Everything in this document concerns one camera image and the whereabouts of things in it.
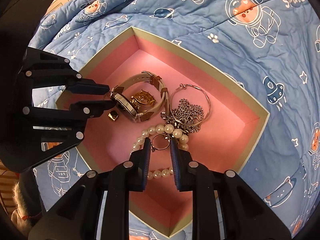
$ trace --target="silver bangle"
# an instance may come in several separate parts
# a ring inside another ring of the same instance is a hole
[[[199,121],[199,122],[194,123],[194,124],[185,124],[185,123],[181,122],[181,121],[173,114],[173,111],[172,111],[172,108],[171,108],[172,99],[173,99],[174,94],[175,94],[176,92],[182,90],[182,89],[186,89],[187,87],[195,88],[195,89],[197,89],[197,90],[200,90],[202,93],[204,93],[204,95],[205,95],[205,97],[206,97],[206,99],[207,99],[208,105],[209,105],[209,110],[208,110],[206,116],[204,117],[204,119],[203,119],[202,121]],[[210,102],[210,99],[209,99],[207,93],[204,92],[201,88],[196,87],[196,86],[194,86],[194,85],[190,85],[190,84],[180,84],[180,86],[179,86],[179,87],[171,94],[171,96],[170,96],[169,108],[170,108],[170,112],[171,112],[171,114],[172,114],[172,117],[174,118],[174,120],[175,120],[176,122],[182,123],[182,124],[185,125],[185,126],[197,126],[197,125],[203,123],[203,122],[209,117],[210,111],[211,111],[211,102]]]

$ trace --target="paw print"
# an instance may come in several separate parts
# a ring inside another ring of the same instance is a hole
[[[218,43],[219,42],[218,36],[217,35],[213,35],[212,33],[210,33],[210,36],[208,36],[208,38],[210,40],[212,40],[212,42],[214,42],[214,43]]]

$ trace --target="silver chain necklace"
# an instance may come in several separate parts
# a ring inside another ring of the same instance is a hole
[[[165,124],[172,124],[175,129],[181,129],[184,134],[198,132],[200,124],[196,126],[187,126],[200,122],[204,119],[204,112],[201,106],[192,105],[185,98],[179,100],[178,108],[172,109],[172,113],[181,121],[177,122],[172,114],[166,115],[162,112],[160,115],[166,121]]]

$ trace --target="watch face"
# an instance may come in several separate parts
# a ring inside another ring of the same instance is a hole
[[[137,122],[137,111],[131,102],[123,95],[114,92],[111,99],[116,101],[116,107],[131,121]]]

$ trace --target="wristwatch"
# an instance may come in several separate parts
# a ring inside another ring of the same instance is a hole
[[[139,112],[137,107],[122,94],[126,89],[139,82],[150,83],[160,92],[161,96],[161,100],[152,105],[151,109],[142,112]],[[122,84],[114,87],[111,90],[110,98],[116,102],[116,107],[133,122],[145,122],[149,120],[153,114],[160,111],[163,104],[165,104],[165,111],[168,114],[170,111],[168,89],[163,84],[160,76],[156,76],[148,71],[142,71],[140,74],[132,76]]]

